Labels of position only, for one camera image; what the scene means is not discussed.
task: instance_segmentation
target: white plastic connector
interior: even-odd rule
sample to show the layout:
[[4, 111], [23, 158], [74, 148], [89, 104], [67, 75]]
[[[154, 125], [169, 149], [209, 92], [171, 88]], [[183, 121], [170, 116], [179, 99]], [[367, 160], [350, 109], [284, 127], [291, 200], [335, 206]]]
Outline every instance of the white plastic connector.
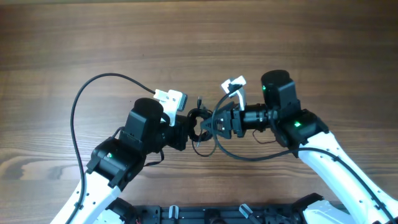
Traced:
[[167, 93], [162, 90], [155, 90], [154, 98], [159, 100], [159, 103], [163, 106], [163, 112], [169, 116], [170, 126], [174, 126], [177, 111], [184, 110], [187, 102], [186, 94], [175, 90], [169, 90]]
[[178, 220], [178, 214], [179, 214], [179, 211], [180, 210], [180, 208], [178, 207], [178, 206], [176, 206], [176, 205], [172, 205], [172, 206], [170, 206], [170, 208], [169, 208], [169, 219], [175, 219], [175, 220]]
[[124, 221], [121, 220], [120, 215], [108, 209], [102, 211], [102, 213], [94, 221], [94, 224], [124, 224]]
[[235, 78], [234, 80], [232, 78], [225, 80], [223, 84], [221, 84], [222, 89], [224, 90], [225, 93], [229, 93], [229, 84], [231, 85], [242, 85], [242, 88], [236, 90], [235, 92], [229, 94], [229, 97], [232, 98], [234, 96], [238, 96], [239, 98], [239, 107], [241, 111], [244, 111], [244, 107], [246, 106], [246, 92], [243, 89], [243, 86], [246, 85], [246, 80], [244, 77], [241, 75], [238, 78]]
[[307, 223], [350, 224], [355, 223], [353, 217], [333, 207], [327, 200], [316, 201], [309, 205], [303, 215]]

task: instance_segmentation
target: wood grain surface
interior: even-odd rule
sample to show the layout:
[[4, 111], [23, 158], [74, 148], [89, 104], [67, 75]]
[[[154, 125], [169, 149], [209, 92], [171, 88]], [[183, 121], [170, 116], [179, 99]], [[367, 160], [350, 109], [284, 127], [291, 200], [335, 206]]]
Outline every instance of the wood grain surface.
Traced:
[[[0, 7], [0, 223], [48, 223], [67, 201], [80, 178], [72, 102], [84, 82], [107, 72], [185, 92], [186, 114], [197, 96], [214, 107], [221, 82], [240, 75], [248, 81], [248, 103], [261, 103], [261, 75], [288, 70], [303, 108], [398, 198], [397, 8], [389, 1]], [[140, 97], [152, 96], [110, 77], [83, 92], [75, 127], [84, 164]], [[284, 150], [259, 145], [251, 133], [221, 142], [248, 157]], [[241, 162], [217, 151], [201, 158], [188, 145], [183, 152], [165, 148], [165, 161], [144, 168], [122, 198], [133, 205], [236, 205], [293, 202], [312, 192], [337, 200], [294, 156]]]

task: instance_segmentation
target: black wire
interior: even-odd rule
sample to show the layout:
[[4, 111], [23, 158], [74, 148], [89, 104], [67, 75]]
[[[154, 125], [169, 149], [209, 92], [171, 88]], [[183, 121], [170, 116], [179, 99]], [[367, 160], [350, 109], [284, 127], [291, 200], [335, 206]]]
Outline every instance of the black wire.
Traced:
[[124, 129], [124, 126], [118, 128], [118, 129], [114, 132], [114, 134], [112, 135], [112, 138], [116, 138], [116, 135], [118, 135], [118, 133], [119, 133], [120, 131], [122, 131], [123, 129]]
[[162, 113], [162, 118], [167, 126], [170, 125], [170, 117], [166, 113]]
[[[230, 91], [230, 93], [233, 93], [234, 91], [239, 89], [238, 86]], [[215, 142], [217, 143], [218, 147], [221, 149], [221, 151], [223, 151], [225, 154], [231, 156], [234, 159], [240, 159], [243, 161], [264, 161], [264, 160], [268, 160], [268, 159], [272, 159], [275, 157], [279, 157], [279, 156], [283, 156], [286, 154], [290, 154], [290, 153], [295, 153], [295, 152], [300, 152], [300, 151], [315, 151], [315, 152], [320, 152], [323, 154], [326, 154], [330, 157], [333, 158], [334, 161], [338, 161], [340, 162], [340, 164], [342, 166], [344, 166], [357, 180], [359, 183], [361, 183], [361, 185], [365, 188], [365, 190], [369, 193], [369, 195], [374, 199], [374, 201], [377, 203], [377, 205], [380, 207], [380, 209], [386, 214], [386, 216], [388, 217], [388, 219], [390, 219], [390, 221], [393, 224], [396, 224], [396, 221], [394, 220], [394, 218], [392, 217], [392, 215], [390, 214], [390, 212], [385, 208], [385, 205], [379, 200], [379, 198], [373, 193], [373, 191], [369, 188], [369, 186], [365, 183], [365, 181], [362, 180], [362, 178], [360, 178], [360, 176], [355, 173], [355, 171], [348, 165], [346, 164], [344, 161], [342, 161], [340, 159], [340, 157], [333, 155], [330, 152], [324, 151], [322, 149], [316, 149], [316, 148], [311, 148], [311, 147], [305, 147], [305, 148], [301, 148], [301, 149], [294, 149], [294, 150], [286, 150], [283, 152], [278, 152], [269, 156], [263, 156], [263, 157], [257, 157], [257, 158], [247, 158], [247, 157], [241, 157], [241, 156], [237, 156], [233, 153], [228, 152], [218, 141], [217, 139], [217, 134], [216, 134], [216, 128], [215, 128], [215, 114], [217, 114], [218, 108], [220, 107], [220, 105], [225, 101], [225, 99], [227, 99], [227, 97], [229, 96], [229, 93], [225, 94], [225, 96], [222, 97], [222, 99], [220, 99], [220, 101], [217, 103], [214, 111], [213, 111], [213, 115], [211, 116], [211, 130], [213, 132], [213, 137]], [[273, 120], [273, 116], [274, 116], [274, 110], [272, 110], [272, 114], [271, 114], [271, 125], [273, 126], [273, 128], [275, 128], [275, 123]]]
[[204, 120], [208, 119], [211, 117], [211, 115], [213, 114], [213, 112], [211, 110], [208, 109], [200, 109], [200, 105], [201, 105], [201, 98], [198, 99], [197, 102], [198, 108], [194, 108], [192, 110], [190, 110], [187, 114], [187, 118], [188, 118], [188, 135], [189, 138], [192, 140], [192, 149], [195, 151], [195, 153], [198, 156], [202, 156], [202, 157], [210, 157], [211, 155], [213, 155], [213, 153], [216, 151], [217, 149], [217, 145], [214, 144], [214, 148], [213, 150], [209, 153], [209, 154], [200, 154], [197, 149], [195, 148], [195, 146], [193, 145], [193, 142], [197, 142], [200, 143], [202, 141], [209, 141], [211, 139], [211, 137], [213, 136], [209, 131], [205, 131], [203, 133], [203, 130], [200, 130], [200, 134], [196, 135], [195, 133], [195, 125], [197, 123], [197, 117], [203, 118]]
[[259, 144], [269, 144], [269, 143], [274, 143], [274, 142], [276, 142], [276, 140], [273, 140], [273, 141], [267, 141], [267, 142], [260, 142], [256, 137], [255, 137], [255, 135], [254, 135], [254, 133], [257, 131], [257, 129], [255, 129], [254, 131], [253, 131], [253, 133], [251, 133], [252, 135], [253, 135], [253, 138], [254, 138], [254, 140], [256, 140], [256, 142], [258, 142]]
[[193, 150], [195, 151], [195, 153], [198, 154], [199, 156], [202, 156], [202, 157], [210, 157], [210, 156], [213, 155], [214, 152], [216, 151], [217, 145], [214, 144], [214, 148], [213, 148], [213, 150], [212, 150], [209, 154], [203, 155], [203, 154], [200, 154], [200, 153], [197, 151], [197, 149], [195, 149], [195, 146], [193, 145], [193, 139], [192, 139], [192, 149], [193, 149]]
[[192, 139], [195, 142], [201, 142], [201, 141], [208, 141], [211, 139], [212, 134], [209, 131], [205, 131], [203, 134], [200, 133], [199, 135], [196, 135], [195, 133], [195, 125], [196, 125], [196, 120], [197, 117], [203, 118], [204, 120], [211, 118], [211, 115], [213, 112], [211, 110], [205, 110], [205, 109], [200, 109], [200, 108], [194, 108], [190, 110], [187, 114], [188, 118], [188, 136], [190, 139]]
[[81, 157], [80, 157], [80, 153], [79, 153], [79, 148], [77, 147], [77, 142], [76, 142], [76, 136], [75, 136], [75, 125], [74, 125], [74, 120], [75, 120], [75, 110], [76, 110], [76, 105], [77, 105], [77, 101], [79, 100], [79, 97], [82, 93], [82, 91], [86, 88], [86, 86], [88, 84], [90, 84], [92, 81], [96, 80], [97, 78], [101, 78], [101, 77], [121, 77], [124, 79], [127, 79], [137, 85], [139, 85], [140, 87], [142, 87], [143, 89], [145, 89], [146, 91], [155, 94], [155, 91], [147, 88], [146, 86], [144, 86], [143, 84], [135, 81], [134, 79], [127, 77], [125, 75], [121, 75], [121, 74], [117, 74], [117, 73], [105, 73], [105, 74], [101, 74], [101, 75], [97, 75], [91, 79], [89, 79], [79, 90], [79, 92], [76, 95], [75, 101], [73, 102], [72, 105], [72, 112], [70, 113], [70, 132], [72, 133], [72, 141], [73, 141], [73, 147], [75, 148], [75, 153], [76, 153], [76, 157], [77, 157], [77, 162], [79, 165], [79, 170], [80, 170], [80, 179], [81, 179], [81, 190], [80, 190], [80, 196], [79, 196], [79, 200], [76, 203], [75, 209], [73, 210], [72, 214], [69, 216], [68, 220], [67, 220], [67, 224], [70, 223], [73, 220], [73, 217], [75, 217], [76, 212], [78, 211], [78, 209], [81, 206], [81, 203], [83, 201], [83, 197], [85, 195], [85, 187], [86, 187], [86, 179], [85, 179], [85, 174], [84, 174], [84, 169], [83, 169], [83, 163], [81, 162]]

